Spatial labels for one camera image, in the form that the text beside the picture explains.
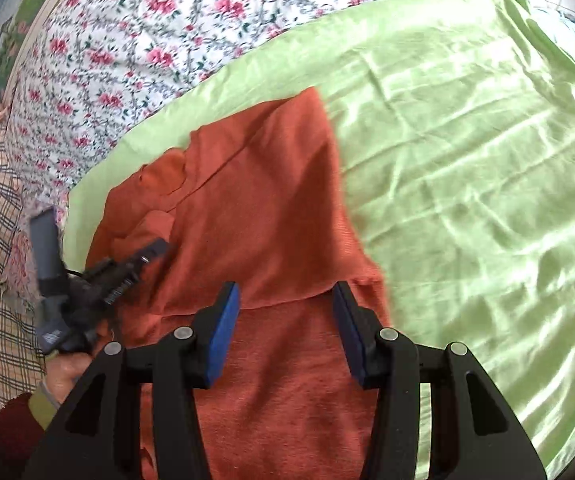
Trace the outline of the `person's left hand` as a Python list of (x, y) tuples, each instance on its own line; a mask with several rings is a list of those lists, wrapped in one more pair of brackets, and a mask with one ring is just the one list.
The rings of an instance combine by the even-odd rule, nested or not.
[(90, 366), (97, 353), (112, 340), (112, 330), (107, 321), (102, 321), (96, 328), (96, 341), (90, 353), (52, 352), (46, 358), (46, 369), (43, 382), (46, 391), (58, 403), (62, 404), (71, 392), (78, 379)]

